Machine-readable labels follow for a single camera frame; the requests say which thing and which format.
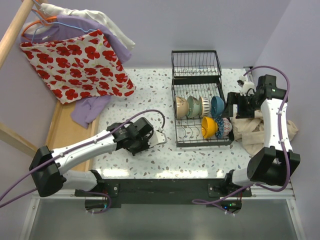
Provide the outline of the solid blue bowl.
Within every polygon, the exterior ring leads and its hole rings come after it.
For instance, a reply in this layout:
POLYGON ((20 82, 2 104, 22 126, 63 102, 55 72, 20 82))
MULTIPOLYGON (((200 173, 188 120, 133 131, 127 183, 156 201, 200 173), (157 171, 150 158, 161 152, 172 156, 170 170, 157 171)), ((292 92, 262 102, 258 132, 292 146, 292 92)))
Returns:
POLYGON ((211 115, 213 118, 217 118, 222 115, 225 109, 225 103, 219 96, 213 96, 211 99, 211 115))

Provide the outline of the blue triangle pattern bowl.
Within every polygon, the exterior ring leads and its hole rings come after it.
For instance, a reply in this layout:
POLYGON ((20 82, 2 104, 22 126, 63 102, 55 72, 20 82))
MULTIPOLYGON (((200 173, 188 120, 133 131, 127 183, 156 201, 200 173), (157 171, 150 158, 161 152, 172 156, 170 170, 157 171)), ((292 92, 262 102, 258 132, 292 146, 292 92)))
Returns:
POLYGON ((229 133, 232 131, 232 124, 228 118, 217 117, 214 119, 217 123, 218 130, 215 133, 215 136, 218 139, 226 138, 229 136, 229 133))

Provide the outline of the striped cream bowl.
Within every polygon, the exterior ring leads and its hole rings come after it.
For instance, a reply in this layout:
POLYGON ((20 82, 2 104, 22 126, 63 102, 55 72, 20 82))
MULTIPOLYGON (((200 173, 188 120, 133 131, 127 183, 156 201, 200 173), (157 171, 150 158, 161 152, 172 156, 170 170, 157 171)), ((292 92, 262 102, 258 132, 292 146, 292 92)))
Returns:
POLYGON ((199 97, 199 102, 200 102, 200 105, 201 105, 201 110, 199 112, 199 116, 201 118, 209 116, 210 113, 211 113, 211 109, 212 109, 211 101, 205 96, 200 96, 199 97))

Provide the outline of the orange yellow bowl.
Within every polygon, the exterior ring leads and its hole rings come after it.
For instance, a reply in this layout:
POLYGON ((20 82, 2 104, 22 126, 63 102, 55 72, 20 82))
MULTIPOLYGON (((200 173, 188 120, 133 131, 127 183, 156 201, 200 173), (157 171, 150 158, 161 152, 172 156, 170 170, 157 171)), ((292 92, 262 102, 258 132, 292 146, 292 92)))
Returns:
POLYGON ((204 116, 201 121, 201 133, 204 139, 213 137, 218 131, 217 122, 208 116, 204 116))

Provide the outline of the mint green bowl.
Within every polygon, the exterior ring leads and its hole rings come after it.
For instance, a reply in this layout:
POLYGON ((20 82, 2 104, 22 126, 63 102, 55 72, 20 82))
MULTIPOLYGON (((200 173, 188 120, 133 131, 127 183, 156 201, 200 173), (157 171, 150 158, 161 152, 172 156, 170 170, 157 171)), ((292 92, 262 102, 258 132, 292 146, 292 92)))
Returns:
POLYGON ((191 119, 198 116, 201 111, 200 101, 194 96, 189 96, 187 99, 187 103, 188 103, 188 113, 186 117, 188 119, 191 119))

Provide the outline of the floral pattern bowl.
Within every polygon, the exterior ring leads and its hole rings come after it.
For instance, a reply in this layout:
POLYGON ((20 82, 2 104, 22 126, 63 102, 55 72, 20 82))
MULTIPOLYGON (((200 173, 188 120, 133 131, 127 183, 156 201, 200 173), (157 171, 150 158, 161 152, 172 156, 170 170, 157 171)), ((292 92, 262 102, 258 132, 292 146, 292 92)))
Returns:
POLYGON ((183 118, 189 112, 188 101, 180 96, 175 97, 175 116, 177 119, 183 118))

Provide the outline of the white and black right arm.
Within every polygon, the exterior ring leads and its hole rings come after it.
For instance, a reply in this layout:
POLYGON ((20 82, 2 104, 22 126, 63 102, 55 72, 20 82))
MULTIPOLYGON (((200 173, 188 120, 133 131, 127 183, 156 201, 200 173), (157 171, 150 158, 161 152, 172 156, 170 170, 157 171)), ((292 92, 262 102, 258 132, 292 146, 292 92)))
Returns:
POLYGON ((256 184, 263 188, 278 187, 282 191, 300 164, 301 157, 293 152, 287 128, 288 89, 277 87, 277 78, 263 75, 258 78, 253 94, 229 92, 224 114, 238 119, 251 118, 260 110, 264 123, 263 147, 244 169, 226 174, 223 192, 235 196, 241 187, 256 184))

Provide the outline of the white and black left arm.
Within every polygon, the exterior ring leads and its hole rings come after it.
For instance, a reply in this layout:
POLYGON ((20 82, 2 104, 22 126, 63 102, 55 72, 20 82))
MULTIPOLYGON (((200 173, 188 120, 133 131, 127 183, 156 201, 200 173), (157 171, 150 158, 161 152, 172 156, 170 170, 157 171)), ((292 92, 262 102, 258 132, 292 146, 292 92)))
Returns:
POLYGON ((104 153, 125 149, 136 155, 166 141, 162 132, 141 117, 136 122, 114 123, 95 136, 66 147, 50 150, 42 146, 29 170, 40 197, 72 188, 99 196, 104 190, 101 176, 93 170, 74 171, 74 167, 104 153))

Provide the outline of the beige crumpled cloth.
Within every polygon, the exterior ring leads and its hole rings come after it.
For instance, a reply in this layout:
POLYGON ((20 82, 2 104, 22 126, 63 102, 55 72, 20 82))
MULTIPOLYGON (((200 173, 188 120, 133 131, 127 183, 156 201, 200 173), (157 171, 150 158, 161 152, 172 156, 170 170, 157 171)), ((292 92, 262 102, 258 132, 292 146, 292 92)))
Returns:
POLYGON ((264 146, 265 128, 263 117, 232 118, 232 131, 236 141, 241 140, 243 148, 253 157, 264 146))

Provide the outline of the red poppy print cloth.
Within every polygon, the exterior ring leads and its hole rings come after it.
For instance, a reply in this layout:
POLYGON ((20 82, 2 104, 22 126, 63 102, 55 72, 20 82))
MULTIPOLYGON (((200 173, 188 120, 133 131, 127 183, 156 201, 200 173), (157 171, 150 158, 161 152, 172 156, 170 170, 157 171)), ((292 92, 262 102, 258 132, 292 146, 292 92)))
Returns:
POLYGON ((59 41, 22 42, 20 49, 61 104, 89 97, 128 97, 136 87, 100 30, 59 41))

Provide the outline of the lilac purple shirt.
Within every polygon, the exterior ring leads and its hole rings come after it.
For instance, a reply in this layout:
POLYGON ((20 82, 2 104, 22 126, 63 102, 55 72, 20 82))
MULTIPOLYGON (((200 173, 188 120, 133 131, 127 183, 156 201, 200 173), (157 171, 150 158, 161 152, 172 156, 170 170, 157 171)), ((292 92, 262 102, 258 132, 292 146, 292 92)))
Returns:
POLYGON ((25 28, 20 49, 60 103, 75 103, 71 118, 87 128, 112 97, 134 93, 123 67, 131 53, 94 20, 57 15, 47 21, 47 26, 34 22, 25 28))

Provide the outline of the orange clothes hanger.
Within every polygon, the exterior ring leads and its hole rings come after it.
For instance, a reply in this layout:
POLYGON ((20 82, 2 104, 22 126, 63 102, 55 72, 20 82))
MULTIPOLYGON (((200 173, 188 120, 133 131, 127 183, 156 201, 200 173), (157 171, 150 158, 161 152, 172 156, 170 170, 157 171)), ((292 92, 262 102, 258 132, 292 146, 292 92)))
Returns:
POLYGON ((40 27, 47 27, 49 24, 53 23, 57 20, 56 16, 52 16, 48 13, 43 13, 41 10, 41 4, 42 2, 40 0, 33 0, 33 3, 35 5, 35 8, 32 8, 31 11, 37 16, 37 19, 25 23, 22 27, 22 32, 20 34, 21 37, 25 38, 25 33, 27 30, 33 26, 40 25, 40 27))

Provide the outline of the white hanging garment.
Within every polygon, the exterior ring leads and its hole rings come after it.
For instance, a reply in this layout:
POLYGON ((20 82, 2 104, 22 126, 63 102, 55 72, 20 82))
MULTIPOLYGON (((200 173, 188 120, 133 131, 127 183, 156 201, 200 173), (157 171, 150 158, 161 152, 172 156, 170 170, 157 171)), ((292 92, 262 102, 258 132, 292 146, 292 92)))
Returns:
POLYGON ((116 36, 120 42, 129 50, 133 50, 136 43, 127 37, 120 28, 103 12, 98 10, 78 10, 78 9, 68 9, 60 6, 56 6, 49 3, 42 3, 40 5, 40 11, 48 16, 74 16, 82 17, 88 20, 96 21, 97 23, 107 27, 114 36, 116 36))

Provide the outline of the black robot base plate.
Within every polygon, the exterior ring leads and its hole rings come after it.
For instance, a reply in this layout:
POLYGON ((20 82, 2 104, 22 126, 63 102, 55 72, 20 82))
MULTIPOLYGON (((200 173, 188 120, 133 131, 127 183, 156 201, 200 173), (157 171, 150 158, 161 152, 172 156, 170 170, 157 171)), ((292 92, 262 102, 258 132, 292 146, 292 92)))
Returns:
POLYGON ((226 185, 222 178, 102 179, 89 192, 75 190, 85 197, 87 210, 121 208, 122 205, 191 205, 192 200, 208 202, 223 198, 239 187, 226 185))

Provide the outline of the wooden clothes rail frame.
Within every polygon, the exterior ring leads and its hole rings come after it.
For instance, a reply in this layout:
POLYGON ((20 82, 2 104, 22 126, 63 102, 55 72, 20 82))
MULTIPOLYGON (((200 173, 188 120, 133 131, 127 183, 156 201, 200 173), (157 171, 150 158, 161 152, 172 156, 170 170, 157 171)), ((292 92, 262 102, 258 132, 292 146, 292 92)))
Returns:
MULTIPOLYGON (((20 0, 0 1, 0 39, 13 20, 20 0)), ((0 123, 39 148, 44 145, 56 98, 32 69, 19 48, 20 37, 0 69, 0 123)), ((25 172, 32 157, 0 140, 0 170, 25 172)))

